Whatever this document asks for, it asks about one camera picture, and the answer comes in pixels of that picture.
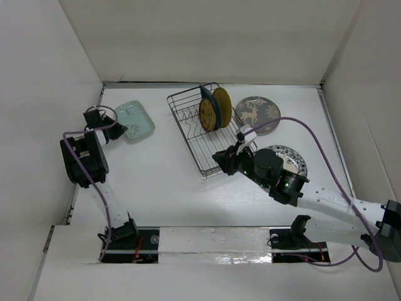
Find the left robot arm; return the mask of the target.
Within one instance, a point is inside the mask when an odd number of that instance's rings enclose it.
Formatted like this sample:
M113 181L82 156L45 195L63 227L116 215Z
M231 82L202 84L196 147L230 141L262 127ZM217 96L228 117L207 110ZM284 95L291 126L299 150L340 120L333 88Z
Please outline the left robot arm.
M127 127L118 122L116 111L104 105L92 106L83 113L82 131L65 132L60 140L66 173L73 184L87 191L104 215L107 225L98 238L102 253L111 248L131 249L141 236L130 213L124 213L107 180L109 166L103 146L119 139Z

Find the yellow brown patterned plate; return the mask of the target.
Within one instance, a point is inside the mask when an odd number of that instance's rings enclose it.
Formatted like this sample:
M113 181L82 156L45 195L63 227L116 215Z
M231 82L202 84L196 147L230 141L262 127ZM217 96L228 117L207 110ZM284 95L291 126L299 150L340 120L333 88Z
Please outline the yellow brown patterned plate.
M202 128L206 132L211 132L216 126L216 112L214 105L208 98L203 98L199 104L199 118Z

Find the yellow woven round plate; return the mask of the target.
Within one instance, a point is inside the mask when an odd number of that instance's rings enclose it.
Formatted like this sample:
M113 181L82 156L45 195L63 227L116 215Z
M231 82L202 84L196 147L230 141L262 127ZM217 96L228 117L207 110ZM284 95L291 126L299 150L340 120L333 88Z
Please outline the yellow woven round plate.
M213 91L213 96L216 98L221 111L221 128L229 125L232 118L231 98L226 89L219 87Z

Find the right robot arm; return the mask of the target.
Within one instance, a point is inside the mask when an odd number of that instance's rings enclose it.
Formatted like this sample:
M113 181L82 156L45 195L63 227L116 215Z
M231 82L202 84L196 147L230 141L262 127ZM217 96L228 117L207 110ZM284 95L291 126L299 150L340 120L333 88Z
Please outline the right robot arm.
M212 156L223 173L231 176L240 172L275 201L331 218L323 221L307 214L297 216L288 235L292 244L330 241L365 248L384 260L400 262L400 203L346 199L284 169L283 159L271 149L252 152L245 147L238 152L237 148L230 146Z

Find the grey reindeer plate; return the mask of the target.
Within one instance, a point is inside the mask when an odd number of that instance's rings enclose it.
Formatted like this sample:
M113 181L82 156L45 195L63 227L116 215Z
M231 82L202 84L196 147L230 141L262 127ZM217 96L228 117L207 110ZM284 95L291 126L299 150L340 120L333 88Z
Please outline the grey reindeer plate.
M251 96L242 99L235 108L234 117L241 125L248 124L252 128L265 122L280 118L279 107L270 99L262 96Z

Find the light green rectangular plate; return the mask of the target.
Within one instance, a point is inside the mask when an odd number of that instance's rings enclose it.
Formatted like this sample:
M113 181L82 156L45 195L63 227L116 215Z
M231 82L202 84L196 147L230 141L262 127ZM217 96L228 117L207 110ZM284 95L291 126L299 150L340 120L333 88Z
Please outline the light green rectangular plate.
M115 111L118 122L127 128L124 134L130 143L140 142L153 134L155 124L139 101L123 103Z

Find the blue floral white plate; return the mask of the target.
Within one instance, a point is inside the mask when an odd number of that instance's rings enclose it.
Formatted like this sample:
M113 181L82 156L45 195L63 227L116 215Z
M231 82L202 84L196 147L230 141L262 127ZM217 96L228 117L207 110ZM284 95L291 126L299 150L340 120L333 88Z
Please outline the blue floral white plate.
M308 176L308 167L304 158L294 149L285 145L270 145L267 146L276 153L277 156L284 161L283 168L300 176Z

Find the dark blue plate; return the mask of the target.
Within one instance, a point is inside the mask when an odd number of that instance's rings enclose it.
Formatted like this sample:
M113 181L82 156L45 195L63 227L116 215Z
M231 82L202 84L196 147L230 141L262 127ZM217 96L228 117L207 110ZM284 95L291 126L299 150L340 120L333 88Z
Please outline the dark blue plate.
M200 85L199 89L200 89L201 100L203 98L208 98L209 100L212 101L215 112L216 112L216 126L214 127L214 130L220 129L221 128L221 111L220 111L219 104L218 104L216 98L205 86Z

